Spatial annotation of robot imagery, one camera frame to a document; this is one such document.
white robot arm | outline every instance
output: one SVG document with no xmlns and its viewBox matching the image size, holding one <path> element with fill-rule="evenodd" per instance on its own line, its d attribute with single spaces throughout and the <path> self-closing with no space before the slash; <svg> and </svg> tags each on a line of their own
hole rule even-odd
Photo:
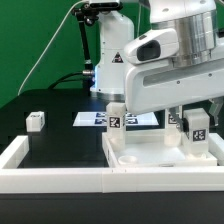
<svg viewBox="0 0 224 224">
<path fill-rule="evenodd" d="M 214 0 L 149 0 L 148 31 L 125 47 L 125 102 L 141 114 L 224 95 Z"/>
</svg>

white plastic fixture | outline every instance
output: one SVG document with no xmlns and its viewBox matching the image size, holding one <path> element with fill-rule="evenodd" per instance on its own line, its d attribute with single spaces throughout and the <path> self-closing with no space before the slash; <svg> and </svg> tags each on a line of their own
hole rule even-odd
<svg viewBox="0 0 224 224">
<path fill-rule="evenodd" d="M 32 112 L 26 119 L 27 132 L 39 132 L 45 124 L 44 112 Z"/>
</svg>

white box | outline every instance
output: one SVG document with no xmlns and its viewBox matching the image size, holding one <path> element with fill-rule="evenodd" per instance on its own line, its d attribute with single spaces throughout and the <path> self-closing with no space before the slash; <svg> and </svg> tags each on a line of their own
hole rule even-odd
<svg viewBox="0 0 224 224">
<path fill-rule="evenodd" d="M 44 124 L 44 112 L 32 112 L 26 119 L 26 130 L 27 132 L 39 132 Z"/>
</svg>

